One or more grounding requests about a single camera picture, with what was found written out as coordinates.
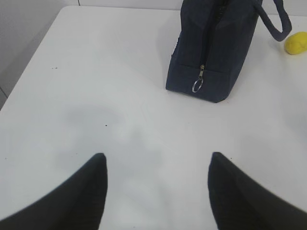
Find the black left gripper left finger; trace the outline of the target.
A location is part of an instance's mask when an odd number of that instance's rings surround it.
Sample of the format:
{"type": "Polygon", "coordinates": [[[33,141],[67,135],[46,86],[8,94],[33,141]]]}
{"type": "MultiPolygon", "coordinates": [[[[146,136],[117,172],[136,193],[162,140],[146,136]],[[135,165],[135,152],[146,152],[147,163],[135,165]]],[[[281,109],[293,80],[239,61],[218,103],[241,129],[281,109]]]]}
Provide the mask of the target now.
{"type": "Polygon", "coordinates": [[[97,230],[107,195],[107,163],[103,153],[30,206],[1,220],[2,230],[97,230]]]}

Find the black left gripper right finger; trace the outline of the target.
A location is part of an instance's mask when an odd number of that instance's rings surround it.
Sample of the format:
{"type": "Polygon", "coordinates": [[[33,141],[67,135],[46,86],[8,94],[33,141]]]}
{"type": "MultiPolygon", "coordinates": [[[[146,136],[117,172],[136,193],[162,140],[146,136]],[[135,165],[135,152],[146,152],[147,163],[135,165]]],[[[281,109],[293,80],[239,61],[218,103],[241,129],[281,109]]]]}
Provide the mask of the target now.
{"type": "Polygon", "coordinates": [[[250,178],[220,152],[208,170],[211,209],[220,230],[305,230],[307,214],[250,178]]]}

